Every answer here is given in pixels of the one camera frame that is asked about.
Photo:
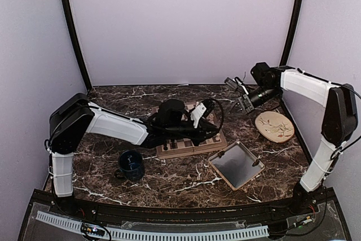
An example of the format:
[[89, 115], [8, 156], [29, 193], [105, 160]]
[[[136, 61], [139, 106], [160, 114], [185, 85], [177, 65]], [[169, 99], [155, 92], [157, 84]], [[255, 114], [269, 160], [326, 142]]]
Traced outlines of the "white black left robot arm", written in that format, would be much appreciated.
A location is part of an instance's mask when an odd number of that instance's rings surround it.
[[57, 206], [67, 216], [75, 216], [79, 202], [74, 200], [72, 185], [73, 156], [84, 134], [117, 138], [143, 148], [165, 145], [167, 141], [189, 139], [194, 146], [213, 138], [221, 130], [207, 120], [221, 103], [208, 98], [188, 109], [178, 99], [162, 102], [157, 112], [146, 120], [124, 116], [102, 108], [78, 93], [50, 115], [50, 135], [45, 148], [51, 155], [51, 175]]

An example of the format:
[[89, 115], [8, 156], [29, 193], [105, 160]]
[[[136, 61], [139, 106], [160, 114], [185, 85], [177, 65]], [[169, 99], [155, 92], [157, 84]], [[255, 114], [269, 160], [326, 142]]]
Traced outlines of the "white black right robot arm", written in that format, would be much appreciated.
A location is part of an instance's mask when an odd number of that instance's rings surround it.
[[312, 161], [298, 183], [302, 191], [315, 191], [332, 173], [338, 158], [360, 141], [353, 135], [358, 128], [356, 101], [360, 94], [349, 84], [326, 80], [287, 65], [270, 67], [260, 62], [250, 74], [256, 83], [253, 90], [238, 77], [224, 81], [240, 93], [233, 105], [241, 114], [251, 113], [270, 99], [285, 95], [302, 136], [319, 133], [306, 140], [309, 147], [314, 147]]

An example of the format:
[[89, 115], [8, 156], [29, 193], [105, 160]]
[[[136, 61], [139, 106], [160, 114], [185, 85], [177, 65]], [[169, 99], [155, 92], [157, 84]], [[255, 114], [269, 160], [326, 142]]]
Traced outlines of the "silver metal tray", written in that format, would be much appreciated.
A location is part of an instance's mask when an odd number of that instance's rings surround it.
[[212, 155], [208, 163], [232, 191], [239, 190], [265, 169], [263, 162], [240, 141]]

